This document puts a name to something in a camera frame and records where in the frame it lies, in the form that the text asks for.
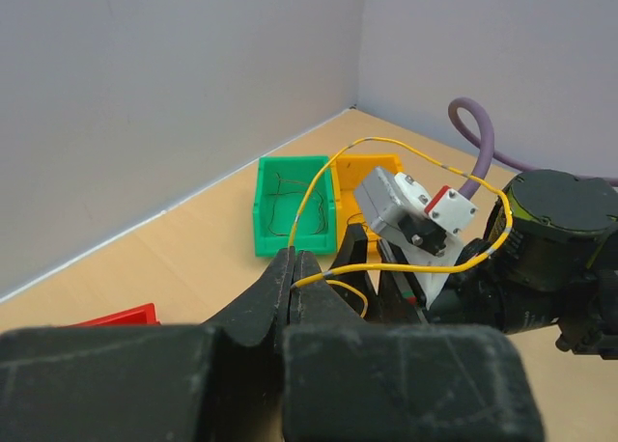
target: green plastic crate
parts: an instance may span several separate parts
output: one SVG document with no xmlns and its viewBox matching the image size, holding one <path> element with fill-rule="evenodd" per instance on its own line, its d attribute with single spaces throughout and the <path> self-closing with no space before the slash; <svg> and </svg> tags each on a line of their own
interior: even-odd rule
<svg viewBox="0 0 618 442">
<path fill-rule="evenodd" d="M 287 247 L 300 201 L 327 161 L 325 155 L 260 159 L 253 204 L 256 256 L 274 256 L 279 249 Z M 294 246 L 315 254 L 337 251 L 335 196 L 329 169 L 318 180 L 300 216 Z"/>
</svg>

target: yellow bin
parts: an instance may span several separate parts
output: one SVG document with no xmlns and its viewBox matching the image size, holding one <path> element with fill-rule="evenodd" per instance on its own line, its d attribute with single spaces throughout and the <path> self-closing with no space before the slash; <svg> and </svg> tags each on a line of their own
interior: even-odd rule
<svg viewBox="0 0 618 442">
<path fill-rule="evenodd" d="M 367 252 L 378 252 L 379 237 L 367 226 L 353 194 L 354 189 L 378 166 L 393 174 L 404 170 L 397 154 L 342 155 L 330 166 L 337 210 L 337 248 L 341 247 L 348 225 L 361 223 L 369 238 Z"/>
</svg>

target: red plastic crate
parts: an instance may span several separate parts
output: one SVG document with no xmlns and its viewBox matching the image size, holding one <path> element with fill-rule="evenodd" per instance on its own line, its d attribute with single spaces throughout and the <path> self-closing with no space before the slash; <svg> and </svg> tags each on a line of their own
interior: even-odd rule
<svg viewBox="0 0 618 442">
<path fill-rule="evenodd" d="M 117 314 L 95 318 L 72 326 L 120 326 L 131 324 L 161 324 L 156 319 L 155 304 L 144 304 Z"/>
</svg>

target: white wall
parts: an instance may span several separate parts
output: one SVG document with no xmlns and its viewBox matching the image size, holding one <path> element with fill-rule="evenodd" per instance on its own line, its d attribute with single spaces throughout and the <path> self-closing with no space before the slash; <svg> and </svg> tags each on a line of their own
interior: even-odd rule
<svg viewBox="0 0 618 442">
<path fill-rule="evenodd" d="M 359 107 L 468 148 L 451 99 L 519 159 L 618 176 L 618 0 L 366 0 Z"/>
<path fill-rule="evenodd" d="M 363 0 L 0 0 L 0 297 L 356 100 Z"/>
</svg>

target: gray wall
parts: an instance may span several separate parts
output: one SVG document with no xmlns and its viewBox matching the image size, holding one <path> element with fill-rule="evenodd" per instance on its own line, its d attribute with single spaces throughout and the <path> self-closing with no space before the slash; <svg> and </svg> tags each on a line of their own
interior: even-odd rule
<svg viewBox="0 0 618 442">
<path fill-rule="evenodd" d="M 618 0 L 366 0 L 359 107 L 459 148 L 446 106 L 489 111 L 519 159 L 618 176 Z"/>
<path fill-rule="evenodd" d="M 356 100 L 363 0 L 0 0 L 0 297 Z"/>
</svg>

